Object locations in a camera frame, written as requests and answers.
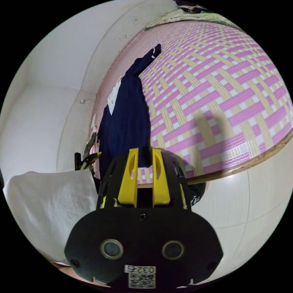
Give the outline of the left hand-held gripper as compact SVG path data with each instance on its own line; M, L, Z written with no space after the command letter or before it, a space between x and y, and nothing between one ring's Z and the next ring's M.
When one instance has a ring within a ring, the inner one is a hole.
M92 153L90 155L88 155L87 157L85 157L83 160L81 159L81 154L76 152L74 154L74 167L75 167L75 171L78 170L85 170L87 168L90 168L90 166L92 164L94 164L94 162L100 158L102 152L96 152L96 153Z

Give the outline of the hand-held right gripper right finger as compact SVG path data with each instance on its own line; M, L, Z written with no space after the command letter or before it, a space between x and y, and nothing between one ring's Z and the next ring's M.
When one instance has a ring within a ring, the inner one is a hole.
M163 156L160 149L152 149L153 160L153 187L152 187L152 203L153 204L169 204L170 195L164 167Z

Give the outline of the person's right hand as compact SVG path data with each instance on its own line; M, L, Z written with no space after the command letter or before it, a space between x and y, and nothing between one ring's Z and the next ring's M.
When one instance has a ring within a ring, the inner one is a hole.
M57 268L59 271L61 271L62 273L72 277L72 278L75 278L77 280L79 280L79 276L75 273L75 271L72 269L72 267L69 267L69 266L63 266L63 265L60 265L60 264L57 264L57 263L52 263L52 265Z

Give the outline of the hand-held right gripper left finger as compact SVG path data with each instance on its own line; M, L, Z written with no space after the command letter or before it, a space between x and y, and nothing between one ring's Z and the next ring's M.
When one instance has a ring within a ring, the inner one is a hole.
M118 195L120 204L137 204L138 155L138 148L129 150Z

